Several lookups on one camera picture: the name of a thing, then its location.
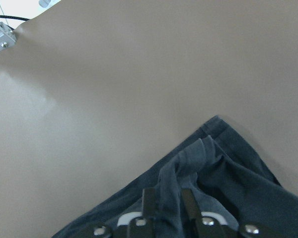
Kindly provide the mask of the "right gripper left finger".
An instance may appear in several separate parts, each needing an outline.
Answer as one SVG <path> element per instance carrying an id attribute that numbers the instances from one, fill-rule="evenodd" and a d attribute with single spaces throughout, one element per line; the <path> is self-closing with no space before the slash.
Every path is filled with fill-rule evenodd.
<path id="1" fill-rule="evenodd" d="M 145 188 L 142 194 L 142 217 L 150 219 L 155 216 L 156 196 L 153 187 Z"/>

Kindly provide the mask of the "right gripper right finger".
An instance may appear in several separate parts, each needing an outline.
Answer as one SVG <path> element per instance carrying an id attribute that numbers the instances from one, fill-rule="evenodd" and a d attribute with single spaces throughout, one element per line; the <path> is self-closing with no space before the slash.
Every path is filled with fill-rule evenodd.
<path id="1" fill-rule="evenodd" d="M 192 190 L 181 189 L 181 196 L 189 219 L 200 219 L 201 212 Z"/>

